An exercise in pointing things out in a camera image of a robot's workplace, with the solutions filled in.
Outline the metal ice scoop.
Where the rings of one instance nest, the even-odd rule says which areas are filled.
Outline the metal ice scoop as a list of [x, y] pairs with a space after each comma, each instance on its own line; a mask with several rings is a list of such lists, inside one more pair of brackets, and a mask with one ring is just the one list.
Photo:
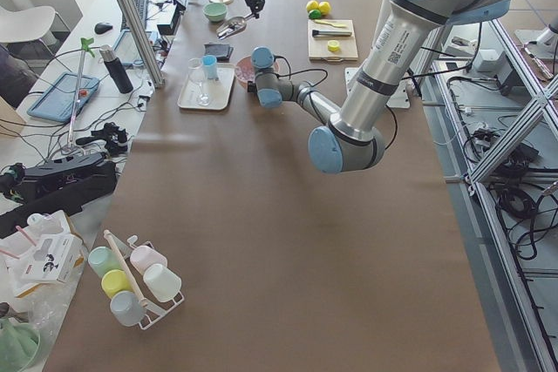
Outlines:
[[216, 35], [219, 39], [232, 37], [235, 34], [243, 32], [247, 27], [247, 22], [254, 16], [252, 14], [245, 17], [231, 17], [226, 20], [217, 30]]

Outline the pink bowl of ice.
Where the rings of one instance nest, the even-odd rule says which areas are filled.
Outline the pink bowl of ice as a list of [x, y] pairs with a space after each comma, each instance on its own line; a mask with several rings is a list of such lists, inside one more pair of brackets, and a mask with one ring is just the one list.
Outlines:
[[243, 57], [236, 63], [235, 77], [243, 88], [247, 88], [248, 83], [255, 80], [255, 69], [251, 62], [251, 56]]

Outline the light blue cup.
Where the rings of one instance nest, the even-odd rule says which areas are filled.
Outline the light blue cup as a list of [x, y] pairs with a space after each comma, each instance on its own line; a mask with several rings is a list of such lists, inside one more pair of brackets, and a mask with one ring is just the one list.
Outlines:
[[218, 62], [216, 56], [212, 54], [204, 55], [201, 59], [201, 62], [204, 73], [206, 75], [206, 79], [218, 80]]

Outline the pink plastic cup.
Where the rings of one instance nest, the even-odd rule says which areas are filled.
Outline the pink plastic cup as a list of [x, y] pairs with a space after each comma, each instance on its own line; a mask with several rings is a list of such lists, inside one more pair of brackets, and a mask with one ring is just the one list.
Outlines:
[[164, 267], [167, 266], [167, 258], [147, 245], [134, 248], [130, 254], [130, 261], [140, 274], [144, 274], [153, 264], [161, 264]]

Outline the white plastic cup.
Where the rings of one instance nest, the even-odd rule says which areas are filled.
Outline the white plastic cup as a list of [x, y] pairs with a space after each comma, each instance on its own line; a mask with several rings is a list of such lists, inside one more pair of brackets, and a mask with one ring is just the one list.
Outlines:
[[182, 285], [180, 276], [160, 263], [152, 264], [143, 273], [143, 281], [159, 302], [171, 301]]

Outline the white cup rack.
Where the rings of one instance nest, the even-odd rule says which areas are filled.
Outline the white cup rack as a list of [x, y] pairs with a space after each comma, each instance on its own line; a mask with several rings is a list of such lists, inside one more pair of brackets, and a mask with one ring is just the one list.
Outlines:
[[181, 285], [179, 293], [175, 295], [171, 301], [159, 302], [143, 281], [143, 274], [140, 274], [133, 267], [130, 261], [130, 254], [134, 248], [141, 245], [147, 245], [155, 249], [153, 243], [149, 240], [140, 243], [137, 235], [131, 235], [126, 239], [126, 250], [122, 252], [119, 244], [115, 240], [115, 237], [112, 238], [112, 243], [114, 244], [114, 248], [112, 250], [119, 260], [121, 270], [125, 272], [132, 287], [132, 292], [139, 299], [139, 303], [146, 309], [145, 317], [135, 326], [139, 327], [142, 331], [148, 330], [156, 323], [162, 321], [166, 316], [170, 315], [180, 306], [180, 304], [184, 303], [186, 300], [186, 294]]

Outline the green plastic cup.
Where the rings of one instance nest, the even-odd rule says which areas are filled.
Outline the green plastic cup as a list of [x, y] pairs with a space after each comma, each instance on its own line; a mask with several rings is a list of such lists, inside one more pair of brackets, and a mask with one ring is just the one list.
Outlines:
[[120, 269], [120, 264], [109, 247], [95, 247], [88, 255], [88, 264], [94, 273], [102, 279], [108, 272]]

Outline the yellow plastic cup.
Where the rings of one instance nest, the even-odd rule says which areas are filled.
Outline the yellow plastic cup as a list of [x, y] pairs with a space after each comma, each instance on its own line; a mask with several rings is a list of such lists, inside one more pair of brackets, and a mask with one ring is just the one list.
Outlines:
[[106, 272], [101, 279], [101, 287], [109, 299], [119, 292], [132, 290], [125, 272], [120, 269], [113, 269]]

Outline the grey plastic cup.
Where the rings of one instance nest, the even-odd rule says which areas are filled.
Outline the grey plastic cup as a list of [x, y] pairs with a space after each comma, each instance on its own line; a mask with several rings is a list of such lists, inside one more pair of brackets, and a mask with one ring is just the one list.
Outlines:
[[116, 293], [110, 302], [114, 317], [125, 327], [139, 324], [146, 315], [146, 309], [140, 304], [137, 296], [127, 290]]

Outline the green bowl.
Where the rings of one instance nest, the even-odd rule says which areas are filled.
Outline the green bowl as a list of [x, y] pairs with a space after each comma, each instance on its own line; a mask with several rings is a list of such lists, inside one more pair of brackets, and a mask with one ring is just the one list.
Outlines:
[[225, 20], [228, 6], [225, 3], [208, 3], [203, 7], [203, 14], [211, 23], [219, 23]]

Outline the yellow lemon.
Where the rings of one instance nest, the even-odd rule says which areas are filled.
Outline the yellow lemon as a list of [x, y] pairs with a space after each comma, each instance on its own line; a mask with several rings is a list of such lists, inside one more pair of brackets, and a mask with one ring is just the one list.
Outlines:
[[318, 10], [321, 12], [323, 16], [327, 16], [331, 12], [330, 3], [327, 1], [322, 1], [318, 4]]
[[317, 0], [310, 0], [306, 4], [306, 10], [311, 12], [313, 10], [319, 10], [319, 2]]

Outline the cream serving tray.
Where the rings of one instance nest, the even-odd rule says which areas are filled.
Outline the cream serving tray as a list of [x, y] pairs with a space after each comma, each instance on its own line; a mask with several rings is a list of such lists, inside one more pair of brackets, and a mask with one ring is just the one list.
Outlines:
[[[202, 66], [195, 72], [205, 77]], [[187, 75], [186, 82], [177, 99], [178, 107], [184, 110], [202, 111], [222, 111], [226, 109], [235, 81], [235, 66], [233, 64], [218, 63], [217, 74], [217, 80], [208, 80], [205, 77], [201, 85], [194, 83], [191, 77]], [[198, 102], [201, 92], [208, 96], [208, 105], [201, 105]]]

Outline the green lime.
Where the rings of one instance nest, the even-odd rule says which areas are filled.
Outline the green lime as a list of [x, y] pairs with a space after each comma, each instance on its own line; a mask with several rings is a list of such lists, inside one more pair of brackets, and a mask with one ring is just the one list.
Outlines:
[[320, 19], [322, 17], [322, 13], [320, 10], [311, 10], [308, 14], [308, 18], [311, 20]]

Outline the yellow plastic knife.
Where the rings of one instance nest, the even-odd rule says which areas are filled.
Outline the yellow plastic knife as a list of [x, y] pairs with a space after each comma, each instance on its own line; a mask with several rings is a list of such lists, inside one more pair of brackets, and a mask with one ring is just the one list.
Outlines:
[[346, 24], [340, 24], [328, 20], [316, 19], [313, 21], [315, 24], [327, 25], [333, 28], [347, 28]]

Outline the clear wine glass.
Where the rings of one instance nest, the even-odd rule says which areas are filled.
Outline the clear wine glass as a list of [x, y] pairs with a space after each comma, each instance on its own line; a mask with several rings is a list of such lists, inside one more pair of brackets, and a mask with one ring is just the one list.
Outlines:
[[210, 97], [204, 91], [206, 75], [203, 69], [203, 63], [200, 58], [190, 58], [188, 60], [189, 79], [197, 87], [198, 95], [196, 102], [200, 106], [208, 106]]

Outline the steel muddler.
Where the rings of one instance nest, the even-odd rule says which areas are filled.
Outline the steel muddler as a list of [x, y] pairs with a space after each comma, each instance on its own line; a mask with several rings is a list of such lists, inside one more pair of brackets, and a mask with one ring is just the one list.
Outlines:
[[350, 30], [318, 30], [313, 29], [311, 32], [312, 37], [351, 37]]

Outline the wooden cutting board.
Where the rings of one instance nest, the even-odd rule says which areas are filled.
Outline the wooden cutting board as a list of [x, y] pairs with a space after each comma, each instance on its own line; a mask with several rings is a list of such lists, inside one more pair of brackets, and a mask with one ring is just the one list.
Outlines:
[[332, 62], [357, 61], [356, 32], [351, 20], [309, 20], [308, 57]]

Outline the half lemon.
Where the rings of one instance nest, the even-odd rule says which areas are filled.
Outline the half lemon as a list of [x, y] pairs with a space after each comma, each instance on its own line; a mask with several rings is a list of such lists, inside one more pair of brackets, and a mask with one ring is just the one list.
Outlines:
[[340, 43], [337, 40], [330, 40], [328, 42], [328, 50], [329, 51], [339, 51], [340, 50]]

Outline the blue teach pendant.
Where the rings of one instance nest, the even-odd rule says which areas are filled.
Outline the blue teach pendant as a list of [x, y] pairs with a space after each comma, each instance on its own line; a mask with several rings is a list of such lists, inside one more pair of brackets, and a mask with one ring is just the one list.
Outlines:
[[[75, 88], [78, 75], [72, 72], [62, 73], [46, 91], [28, 108], [27, 114], [34, 118], [46, 119], [59, 123], [70, 121], [74, 104]], [[80, 89], [85, 91], [78, 97], [77, 112], [96, 94], [100, 80], [83, 75]]]
[[120, 32], [112, 48], [125, 68], [143, 65], [143, 59], [141, 58], [130, 29], [124, 29]]

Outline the black water bottle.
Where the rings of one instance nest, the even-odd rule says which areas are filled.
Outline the black water bottle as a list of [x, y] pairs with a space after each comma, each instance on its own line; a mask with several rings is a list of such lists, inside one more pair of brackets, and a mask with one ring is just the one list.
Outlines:
[[114, 49], [110, 45], [104, 44], [99, 47], [99, 52], [103, 58], [105, 67], [119, 92], [122, 94], [132, 92], [133, 84]]

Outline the black computer mouse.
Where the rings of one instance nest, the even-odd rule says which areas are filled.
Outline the black computer mouse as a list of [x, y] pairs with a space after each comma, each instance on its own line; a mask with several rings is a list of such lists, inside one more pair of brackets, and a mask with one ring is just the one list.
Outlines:
[[111, 29], [112, 29], [112, 25], [109, 24], [109, 23], [97, 23], [97, 24], [95, 24], [95, 26], [94, 26], [94, 32], [95, 32], [97, 35], [105, 34], [105, 33], [107, 33], [107, 32], [108, 32], [109, 30], [111, 30]]

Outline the white chair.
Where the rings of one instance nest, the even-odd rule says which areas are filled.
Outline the white chair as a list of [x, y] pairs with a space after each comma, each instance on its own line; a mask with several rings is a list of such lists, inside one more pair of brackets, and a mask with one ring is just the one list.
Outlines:
[[51, 6], [37, 6], [20, 11], [10, 11], [1, 7], [1, 43], [15, 44], [38, 41], [50, 53], [51, 57], [54, 57], [55, 53], [44, 41], [44, 37], [51, 30], [56, 17], [70, 32], [71, 28], [66, 21]]

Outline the white cardboard box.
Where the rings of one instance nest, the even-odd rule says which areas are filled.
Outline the white cardboard box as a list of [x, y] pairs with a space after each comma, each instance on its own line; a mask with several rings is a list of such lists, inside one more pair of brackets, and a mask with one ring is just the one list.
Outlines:
[[65, 284], [84, 260], [84, 242], [64, 211], [34, 213], [1, 240], [11, 290], [23, 298], [41, 285]]

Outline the aluminium frame post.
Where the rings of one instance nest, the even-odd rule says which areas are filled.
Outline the aluminium frame post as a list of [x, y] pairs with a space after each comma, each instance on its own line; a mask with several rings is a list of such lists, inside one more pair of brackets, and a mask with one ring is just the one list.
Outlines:
[[139, 12], [136, 10], [135, 3], [133, 0], [117, 0], [117, 3], [126, 18], [129, 25], [129, 29], [133, 34], [136, 46], [139, 50], [141, 58], [143, 59], [143, 64], [153, 82], [153, 87], [155, 89], [161, 88], [165, 79], [160, 70], [160, 67], [156, 61], [153, 48], [148, 41], [145, 28], [140, 21]]

